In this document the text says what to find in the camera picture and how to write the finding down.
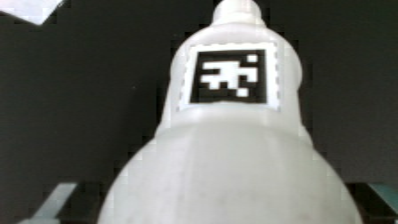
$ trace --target dark background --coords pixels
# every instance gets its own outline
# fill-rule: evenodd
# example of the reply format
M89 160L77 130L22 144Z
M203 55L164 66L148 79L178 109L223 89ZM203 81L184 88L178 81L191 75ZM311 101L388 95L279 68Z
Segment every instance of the dark background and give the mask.
M112 182L159 125L175 50L210 0L68 0L0 17L0 223L63 181ZM398 1L258 0L304 66L303 117L347 182L398 187Z

